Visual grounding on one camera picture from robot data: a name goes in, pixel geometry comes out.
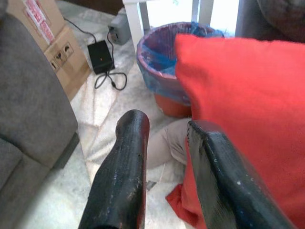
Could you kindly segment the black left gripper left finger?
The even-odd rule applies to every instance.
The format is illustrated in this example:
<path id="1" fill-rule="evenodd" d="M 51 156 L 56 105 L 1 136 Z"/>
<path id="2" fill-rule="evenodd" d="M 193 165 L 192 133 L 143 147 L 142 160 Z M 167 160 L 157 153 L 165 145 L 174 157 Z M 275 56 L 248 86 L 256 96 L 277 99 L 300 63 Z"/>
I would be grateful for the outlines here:
<path id="1" fill-rule="evenodd" d="M 116 141 L 95 174 L 79 228 L 143 229 L 150 123 L 140 110 L 117 122 Z"/>

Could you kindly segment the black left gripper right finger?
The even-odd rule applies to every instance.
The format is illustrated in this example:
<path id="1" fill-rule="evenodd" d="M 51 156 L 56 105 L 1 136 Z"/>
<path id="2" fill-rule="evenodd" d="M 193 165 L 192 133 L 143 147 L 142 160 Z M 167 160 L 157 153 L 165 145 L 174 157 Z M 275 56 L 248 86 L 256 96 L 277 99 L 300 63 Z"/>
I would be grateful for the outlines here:
<path id="1" fill-rule="evenodd" d="M 222 129 L 188 123 L 197 195 L 209 229 L 294 229 L 264 182 Z"/>

